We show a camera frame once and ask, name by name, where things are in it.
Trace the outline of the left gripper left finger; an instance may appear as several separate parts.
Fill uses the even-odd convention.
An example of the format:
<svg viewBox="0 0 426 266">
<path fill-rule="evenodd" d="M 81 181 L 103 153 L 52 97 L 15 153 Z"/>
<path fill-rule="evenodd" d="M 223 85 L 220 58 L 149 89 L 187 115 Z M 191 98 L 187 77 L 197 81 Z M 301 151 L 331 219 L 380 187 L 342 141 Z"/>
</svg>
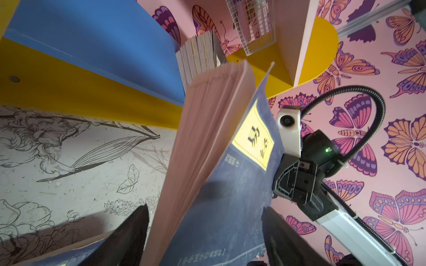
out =
<svg viewBox="0 0 426 266">
<path fill-rule="evenodd" d="M 89 266 L 138 266 L 149 225 L 147 205 L 135 211 L 88 258 Z"/>
</svg>

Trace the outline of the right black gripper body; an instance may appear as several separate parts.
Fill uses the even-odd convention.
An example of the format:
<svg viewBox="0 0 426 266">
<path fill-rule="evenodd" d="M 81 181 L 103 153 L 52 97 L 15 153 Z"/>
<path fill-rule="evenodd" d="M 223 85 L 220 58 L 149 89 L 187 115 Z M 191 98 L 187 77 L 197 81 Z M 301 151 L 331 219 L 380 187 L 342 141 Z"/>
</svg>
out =
<svg viewBox="0 0 426 266">
<path fill-rule="evenodd" d="M 322 131 L 306 135 L 300 157 L 283 155 L 272 185 L 274 195 L 295 203 L 312 221 L 328 215 L 338 207 L 322 184 L 339 155 L 338 148 Z"/>
</svg>

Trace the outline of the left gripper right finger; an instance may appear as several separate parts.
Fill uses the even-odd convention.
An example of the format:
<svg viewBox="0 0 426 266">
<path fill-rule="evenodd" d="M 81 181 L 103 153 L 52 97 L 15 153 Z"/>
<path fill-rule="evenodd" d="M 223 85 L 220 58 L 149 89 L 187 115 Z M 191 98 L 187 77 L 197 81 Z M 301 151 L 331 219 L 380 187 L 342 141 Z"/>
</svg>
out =
<svg viewBox="0 0 426 266">
<path fill-rule="evenodd" d="M 271 207 L 262 212 L 262 232 L 271 266 L 328 266 Z"/>
</svg>

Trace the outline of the navy book underneath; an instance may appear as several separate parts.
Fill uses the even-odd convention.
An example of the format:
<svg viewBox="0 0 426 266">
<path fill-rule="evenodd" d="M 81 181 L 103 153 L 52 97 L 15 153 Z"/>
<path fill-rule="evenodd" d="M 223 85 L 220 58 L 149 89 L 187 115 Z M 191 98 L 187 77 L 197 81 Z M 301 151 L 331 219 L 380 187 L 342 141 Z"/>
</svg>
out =
<svg viewBox="0 0 426 266">
<path fill-rule="evenodd" d="M 78 266 L 96 251 L 112 233 L 113 231 L 110 231 L 73 243 L 42 256 L 19 262 L 15 266 Z"/>
</svg>

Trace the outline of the navy book yellow label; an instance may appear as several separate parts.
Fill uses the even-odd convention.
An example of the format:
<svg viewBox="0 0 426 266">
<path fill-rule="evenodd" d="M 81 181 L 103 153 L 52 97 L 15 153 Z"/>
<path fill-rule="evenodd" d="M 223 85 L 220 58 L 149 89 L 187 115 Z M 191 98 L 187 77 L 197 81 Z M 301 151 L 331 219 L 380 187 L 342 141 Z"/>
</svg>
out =
<svg viewBox="0 0 426 266">
<path fill-rule="evenodd" d="M 284 146 L 264 78 L 247 61 L 188 88 L 143 266 L 244 266 L 265 252 L 261 216 Z"/>
</svg>

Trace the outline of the black wolf eye book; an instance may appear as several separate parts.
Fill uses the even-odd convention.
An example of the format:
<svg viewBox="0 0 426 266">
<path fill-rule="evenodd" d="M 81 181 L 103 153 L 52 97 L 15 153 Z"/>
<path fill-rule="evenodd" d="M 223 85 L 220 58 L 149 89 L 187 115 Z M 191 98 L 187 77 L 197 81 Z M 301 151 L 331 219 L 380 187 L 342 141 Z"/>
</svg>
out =
<svg viewBox="0 0 426 266">
<path fill-rule="evenodd" d="M 185 93 L 197 75 L 227 63 L 220 41 L 213 31 L 190 38 L 175 56 Z"/>
</svg>

